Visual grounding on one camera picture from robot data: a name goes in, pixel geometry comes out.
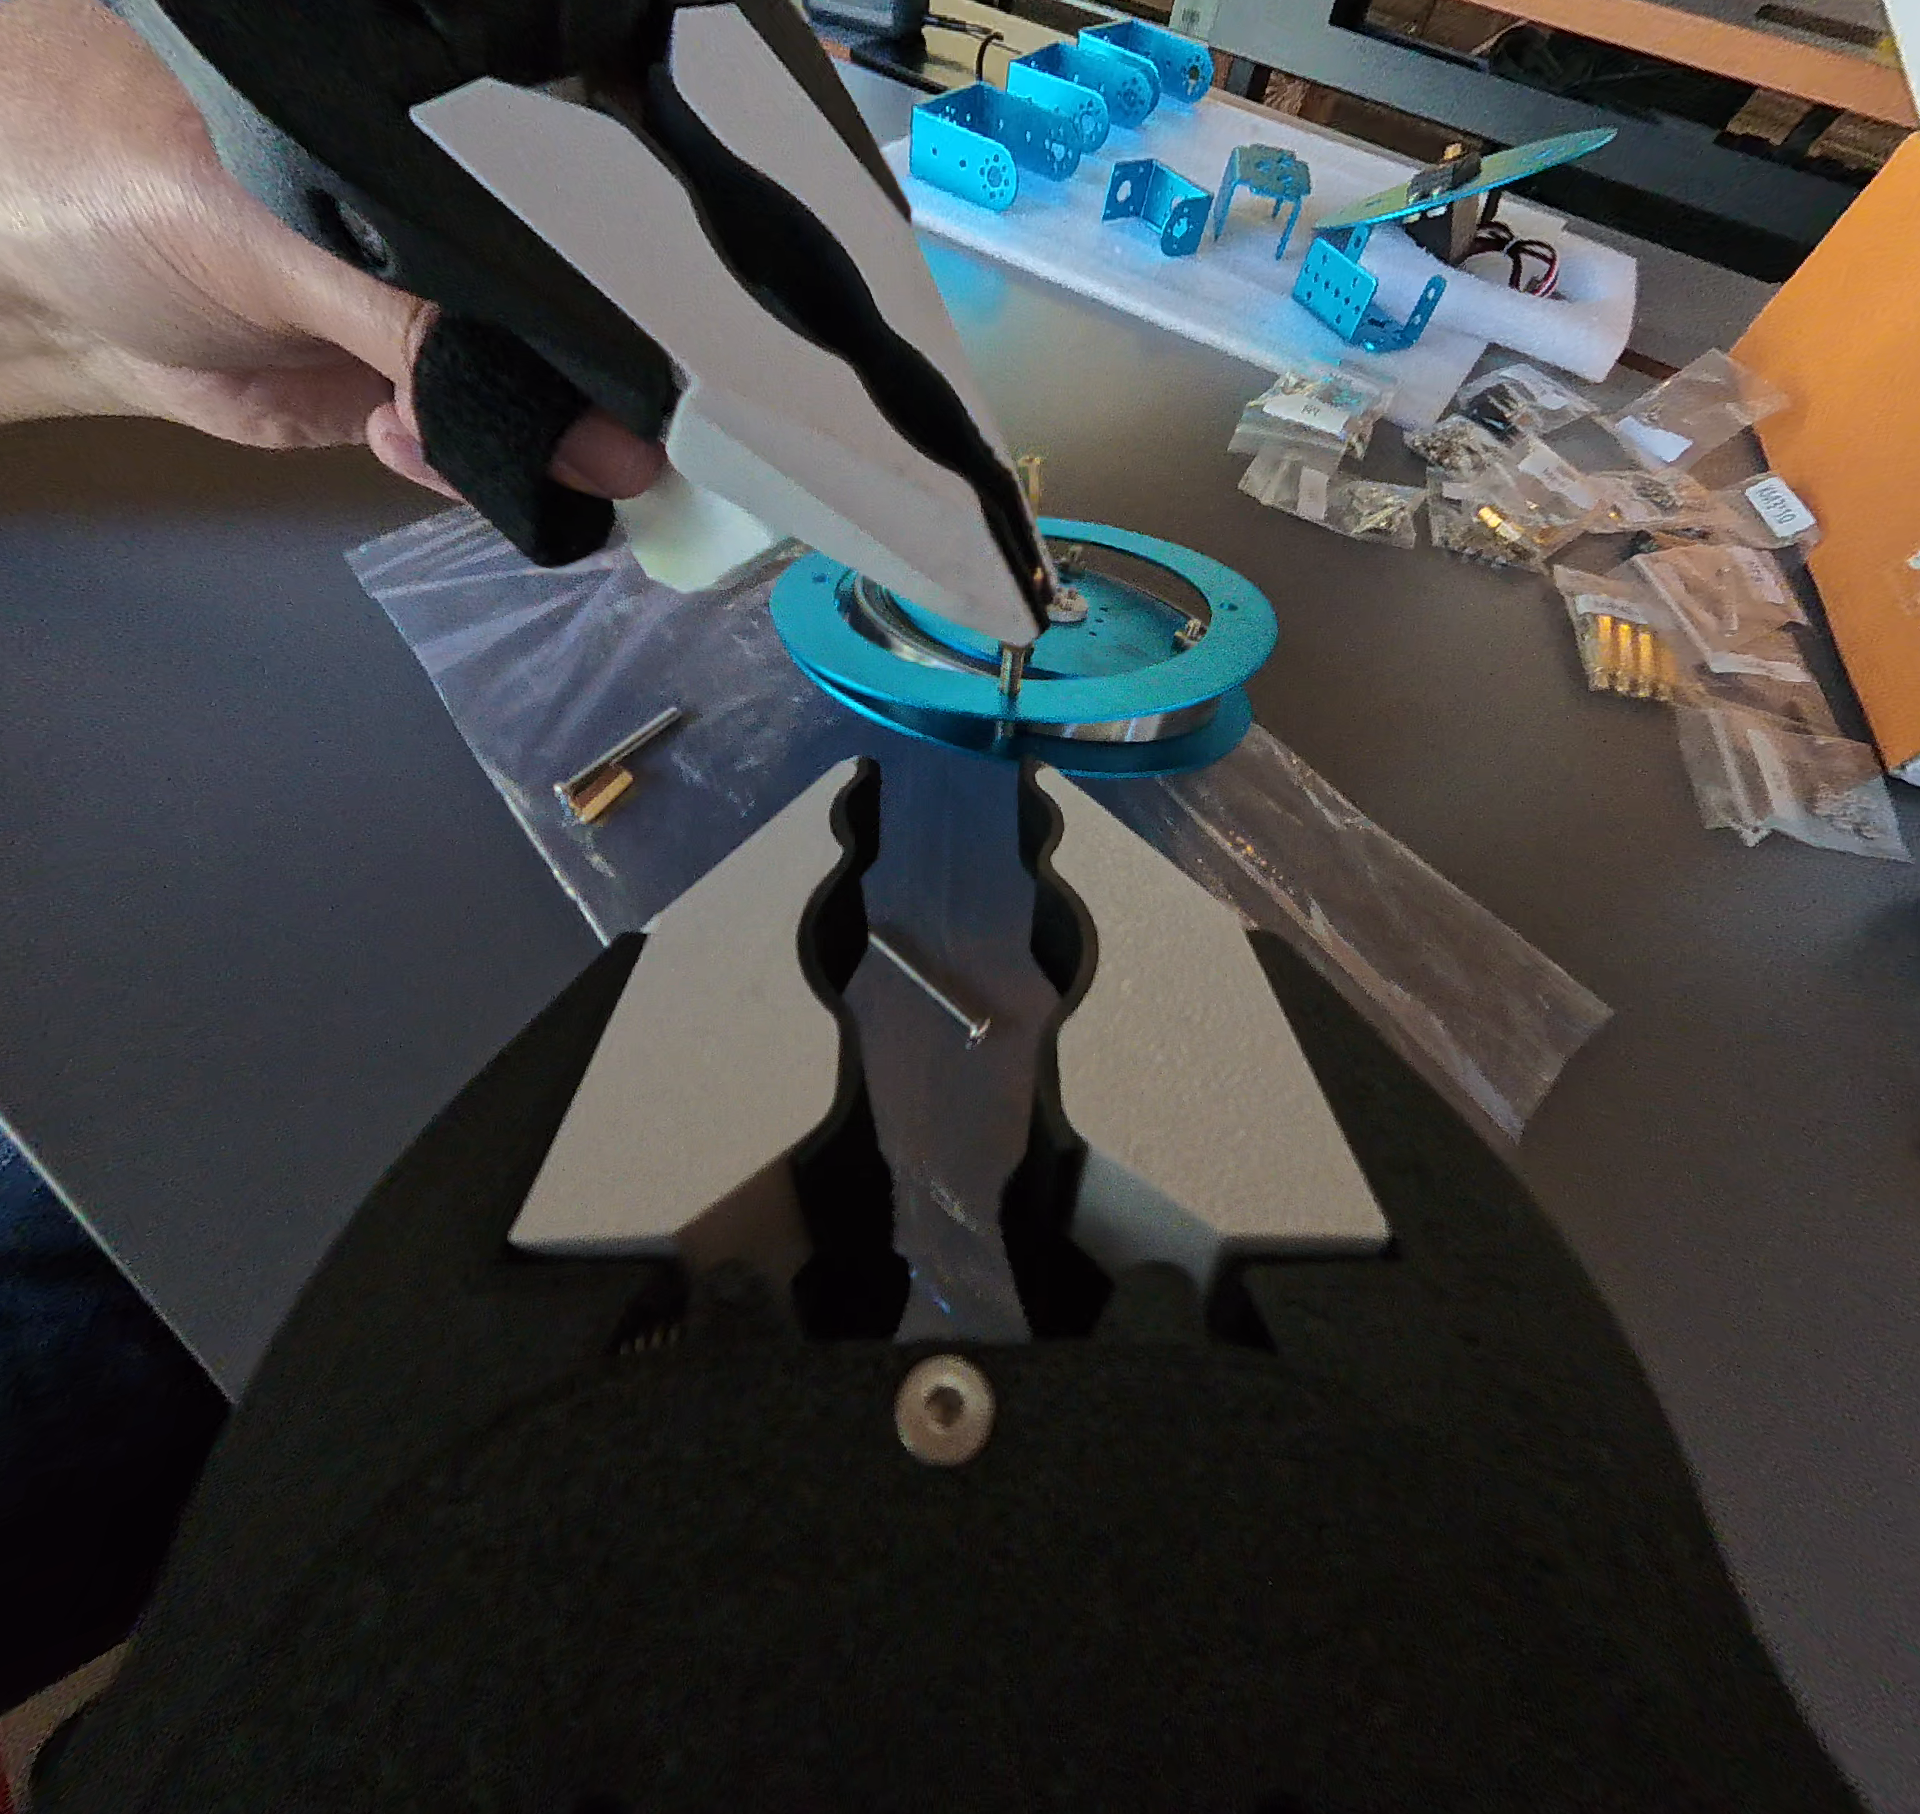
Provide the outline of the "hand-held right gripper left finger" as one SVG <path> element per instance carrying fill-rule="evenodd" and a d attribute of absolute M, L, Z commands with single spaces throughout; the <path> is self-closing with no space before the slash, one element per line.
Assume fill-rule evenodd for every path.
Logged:
<path fill-rule="evenodd" d="M 766 1276 L 816 1338 L 892 1338 L 910 1267 L 846 1001 L 880 773 L 830 766 L 640 935 L 520 1207 L 541 1257 Z"/>

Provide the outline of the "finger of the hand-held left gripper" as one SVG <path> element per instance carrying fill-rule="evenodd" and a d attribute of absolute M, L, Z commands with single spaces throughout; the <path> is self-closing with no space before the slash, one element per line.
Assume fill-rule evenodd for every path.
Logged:
<path fill-rule="evenodd" d="M 745 291 L 691 188 L 640 135 L 498 78 L 412 117 L 666 350 L 684 382 L 665 439 L 680 473 L 922 609 L 1037 641 L 1043 586 L 998 548 L 973 485 L 915 450 L 852 365 Z"/>
<path fill-rule="evenodd" d="M 655 111 L 719 148 L 697 210 L 745 285 L 666 449 L 911 601 L 1047 601 L 1049 559 L 900 183 L 736 1 L 675 13 Z"/>

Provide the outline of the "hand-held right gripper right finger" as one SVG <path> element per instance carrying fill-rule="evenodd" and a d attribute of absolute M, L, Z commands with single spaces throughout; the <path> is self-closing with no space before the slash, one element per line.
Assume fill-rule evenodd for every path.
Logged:
<path fill-rule="evenodd" d="M 1018 1165 L 1018 1299 L 1075 1338 L 1169 1267 L 1368 1258 L 1388 1221 L 1242 917 L 1044 764 L 1020 766 L 1031 955 L 1058 992 Z"/>

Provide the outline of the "blue round turntable assembly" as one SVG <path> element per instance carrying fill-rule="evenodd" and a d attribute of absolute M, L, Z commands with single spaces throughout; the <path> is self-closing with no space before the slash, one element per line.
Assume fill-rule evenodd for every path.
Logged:
<path fill-rule="evenodd" d="M 1040 516 L 1064 616 L 1001 686 L 999 645 L 825 559 L 771 616 L 795 667 L 855 714 L 973 756 L 1133 778 L 1202 768 L 1247 734 L 1277 616 L 1244 576 L 1163 538 Z"/>

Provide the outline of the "grey desk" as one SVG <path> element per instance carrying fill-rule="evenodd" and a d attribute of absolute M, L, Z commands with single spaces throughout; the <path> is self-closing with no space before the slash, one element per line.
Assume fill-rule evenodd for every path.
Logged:
<path fill-rule="evenodd" d="M 1547 582 L 1252 505 L 1249 365 L 926 257 L 1043 502 L 1257 579 L 1260 722 L 1609 1005 L 1519 1167 L 1812 1722 L 1915 1810 L 1915 866 L 1706 830 Z M 4 1118 L 229 1390 L 597 948 L 348 572 L 424 510 L 362 452 L 4 439 Z"/>

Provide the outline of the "person's left hand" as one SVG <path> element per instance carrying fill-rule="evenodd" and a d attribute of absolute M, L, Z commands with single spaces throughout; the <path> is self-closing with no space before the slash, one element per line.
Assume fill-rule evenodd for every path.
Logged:
<path fill-rule="evenodd" d="M 417 297 L 221 170 L 191 97 L 96 0 L 2 4 L 2 421 L 155 417 L 235 444 L 425 460 Z"/>

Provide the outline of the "long steel screw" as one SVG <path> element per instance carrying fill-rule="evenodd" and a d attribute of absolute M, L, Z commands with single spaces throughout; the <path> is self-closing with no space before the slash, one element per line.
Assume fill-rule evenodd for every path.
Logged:
<path fill-rule="evenodd" d="M 869 948 L 948 1016 L 961 1031 L 969 1048 L 987 1039 L 993 1023 L 988 1013 L 973 1010 L 973 1005 L 957 999 L 945 984 L 880 933 L 869 935 Z"/>
<path fill-rule="evenodd" d="M 599 768 L 611 763 L 627 764 L 642 747 L 652 745 L 659 737 L 663 737 L 672 726 L 684 722 L 685 717 L 688 717 L 685 708 L 678 704 L 655 712 L 649 718 L 636 724 L 636 729 L 631 729 L 627 735 L 622 735 L 613 745 L 609 745 L 604 752 L 600 752 L 597 759 L 591 759 L 583 768 L 573 770 L 564 774 L 561 781 L 556 781 L 555 794 L 563 799 L 563 794 L 561 794 L 563 782 L 572 778 L 579 778 L 586 770 L 591 770 L 591 768 Z"/>

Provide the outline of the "white foam sheet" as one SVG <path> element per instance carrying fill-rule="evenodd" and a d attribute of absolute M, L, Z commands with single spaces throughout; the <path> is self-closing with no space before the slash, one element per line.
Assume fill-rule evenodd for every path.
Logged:
<path fill-rule="evenodd" d="M 1223 233 L 1202 240 L 1186 260 L 1166 257 L 1158 234 L 1136 217 L 1100 217 L 1110 175 L 1120 159 L 1150 155 L 1213 191 L 1229 152 L 1249 141 L 1291 150 L 1309 163 L 1313 192 L 1282 260 L 1276 244 L 1283 219 L 1272 217 L 1260 196 L 1235 194 Z M 1061 185 L 1022 180 L 1004 214 L 914 178 L 907 135 L 889 141 L 883 152 L 925 233 L 1269 372 L 1294 359 L 1365 362 L 1397 386 L 1389 417 L 1405 427 L 1437 419 L 1487 344 L 1554 365 L 1566 378 L 1597 382 L 1613 370 L 1632 328 L 1637 265 L 1626 254 L 1572 234 L 1545 210 L 1504 202 L 1500 217 L 1516 234 L 1542 237 L 1554 249 L 1554 293 L 1533 297 L 1512 291 L 1491 275 L 1490 264 L 1455 269 L 1391 228 L 1371 238 L 1361 264 L 1380 280 L 1381 312 L 1405 318 L 1435 274 L 1445 279 L 1447 288 L 1412 346 L 1384 357 L 1358 354 L 1293 298 L 1293 285 L 1315 217 L 1399 185 L 1412 173 L 1412 161 L 1371 153 L 1220 93 L 1193 107 L 1163 107 L 1139 130 L 1117 130 Z"/>

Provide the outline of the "clear plastic bag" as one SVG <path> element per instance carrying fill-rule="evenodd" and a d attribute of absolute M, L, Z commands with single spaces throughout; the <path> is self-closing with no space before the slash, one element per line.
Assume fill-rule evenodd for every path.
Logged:
<path fill-rule="evenodd" d="M 832 764 L 876 760 L 869 920 L 993 1022 L 967 1048 L 883 958 L 848 991 L 911 1269 L 900 1338 L 1018 1338 L 998 1192 L 1025 1147 L 1051 1004 L 1028 952 L 1018 777 L 866 721 L 808 682 L 769 613 L 792 557 L 678 594 L 625 551 L 539 568 L 470 508 L 346 555 L 600 941 L 640 930 Z M 688 717 L 627 763 L 631 791 L 604 819 L 575 821 L 555 782 L 672 704 Z M 1207 768 L 1067 777 L 1301 953 L 1491 1138 L 1520 1137 L 1609 1017 L 1258 724 Z"/>

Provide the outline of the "blue oval plate with servo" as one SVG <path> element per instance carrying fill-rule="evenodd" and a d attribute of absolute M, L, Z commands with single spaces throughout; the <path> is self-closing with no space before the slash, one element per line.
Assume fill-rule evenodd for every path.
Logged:
<path fill-rule="evenodd" d="M 1399 186 L 1320 215 L 1313 233 L 1355 257 L 1373 228 L 1399 226 L 1437 262 L 1456 265 L 1480 226 L 1496 215 L 1506 188 L 1596 153 L 1616 132 L 1616 126 L 1597 126 L 1497 152 L 1462 152 L 1419 167 Z"/>

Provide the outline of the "pile of small hardware bags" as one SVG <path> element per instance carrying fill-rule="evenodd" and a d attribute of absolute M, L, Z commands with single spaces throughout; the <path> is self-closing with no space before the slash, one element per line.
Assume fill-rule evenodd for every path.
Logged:
<path fill-rule="evenodd" d="M 1500 359 L 1405 429 L 1412 480 L 1363 467 L 1388 399 L 1381 376 L 1288 363 L 1229 434 L 1240 490 L 1353 540 L 1545 579 L 1587 689 L 1674 711 L 1707 829 L 1907 861 L 1882 763 L 1816 674 L 1803 574 L 1821 528 L 1760 450 L 1779 382 L 1712 348 L 1606 403 Z"/>

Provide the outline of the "orange and white cardboard box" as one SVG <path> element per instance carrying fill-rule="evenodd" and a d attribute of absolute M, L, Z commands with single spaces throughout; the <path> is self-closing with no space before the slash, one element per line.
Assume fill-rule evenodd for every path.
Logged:
<path fill-rule="evenodd" d="M 1812 582 L 1885 768 L 1917 781 L 1917 137 L 1734 343 L 1786 405 L 1760 426 L 1814 510 Z"/>

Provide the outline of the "blue metal u bracket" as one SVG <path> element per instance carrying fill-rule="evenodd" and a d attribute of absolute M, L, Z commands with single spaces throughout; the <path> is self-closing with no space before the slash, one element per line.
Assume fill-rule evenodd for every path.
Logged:
<path fill-rule="evenodd" d="M 911 178 L 991 214 L 1005 214 L 1027 176 L 1061 183 L 1084 155 L 1075 123 L 987 81 L 914 106 Z"/>

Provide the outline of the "small blue metal bracket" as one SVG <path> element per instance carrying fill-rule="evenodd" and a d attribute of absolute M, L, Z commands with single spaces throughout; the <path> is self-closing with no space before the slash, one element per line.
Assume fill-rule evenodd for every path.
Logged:
<path fill-rule="evenodd" d="M 1193 255 L 1211 219 L 1213 194 L 1154 158 L 1114 163 L 1100 222 L 1134 222 L 1149 231 L 1162 255 Z"/>

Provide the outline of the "blue arched metal bracket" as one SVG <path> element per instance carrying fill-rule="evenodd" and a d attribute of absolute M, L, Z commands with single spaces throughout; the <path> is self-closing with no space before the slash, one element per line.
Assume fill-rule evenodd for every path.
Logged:
<path fill-rule="evenodd" d="M 1279 240 L 1276 244 L 1276 260 L 1283 260 L 1301 210 L 1313 191 L 1311 167 L 1306 159 L 1297 155 L 1293 150 L 1277 144 L 1235 144 L 1228 153 L 1225 167 L 1211 204 L 1213 240 L 1223 237 L 1233 194 L 1240 191 L 1255 194 L 1258 202 L 1265 202 L 1267 214 L 1272 217 L 1283 217 Z"/>

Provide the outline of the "blue perforated metal bracket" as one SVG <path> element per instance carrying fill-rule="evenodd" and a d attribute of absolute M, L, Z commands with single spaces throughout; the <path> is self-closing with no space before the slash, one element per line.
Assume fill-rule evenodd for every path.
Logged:
<path fill-rule="evenodd" d="M 1367 354 L 1400 352 L 1428 333 L 1447 282 L 1433 274 L 1405 318 L 1386 314 L 1380 308 L 1380 275 L 1363 265 L 1371 233 L 1371 226 L 1317 231 L 1293 286 L 1293 298 L 1347 344 Z"/>

